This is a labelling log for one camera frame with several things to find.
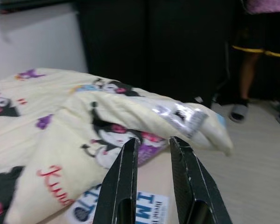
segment white wall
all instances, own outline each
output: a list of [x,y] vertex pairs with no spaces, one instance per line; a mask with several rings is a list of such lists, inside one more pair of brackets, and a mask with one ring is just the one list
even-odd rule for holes
[[0,16],[0,79],[39,67],[87,71],[70,4]]

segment beige floor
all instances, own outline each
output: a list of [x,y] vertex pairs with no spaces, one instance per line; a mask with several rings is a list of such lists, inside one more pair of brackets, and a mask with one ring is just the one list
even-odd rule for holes
[[[214,105],[227,116],[230,106]],[[244,124],[227,119],[236,148],[232,157],[196,151],[221,191],[234,224],[280,224],[280,125],[267,105],[251,105]],[[138,170],[138,190],[170,198],[167,224],[178,224],[171,161],[165,151]],[[64,223],[60,217],[43,222]]]

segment yellow trim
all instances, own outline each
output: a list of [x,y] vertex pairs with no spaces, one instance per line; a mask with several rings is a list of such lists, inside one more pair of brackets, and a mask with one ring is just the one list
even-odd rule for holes
[[241,48],[241,47],[234,46],[234,45],[232,47],[236,50],[242,50],[242,51],[251,52],[251,53],[263,53],[263,52],[265,52],[263,49]]
[[271,52],[271,51],[268,51],[268,50],[265,52],[265,54],[268,55],[268,56],[280,57],[279,53],[274,53],[274,52]]

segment tiled floor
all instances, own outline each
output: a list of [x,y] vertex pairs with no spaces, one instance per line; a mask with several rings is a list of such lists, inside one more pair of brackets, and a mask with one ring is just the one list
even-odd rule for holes
[[[214,105],[224,117],[230,106]],[[280,224],[280,125],[268,105],[251,105],[247,121],[227,127],[236,148],[230,158],[197,151],[221,191],[234,224]]]

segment pink shirt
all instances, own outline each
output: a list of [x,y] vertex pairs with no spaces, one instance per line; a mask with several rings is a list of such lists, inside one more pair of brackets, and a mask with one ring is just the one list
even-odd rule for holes
[[280,0],[248,0],[247,9],[252,14],[280,12]]

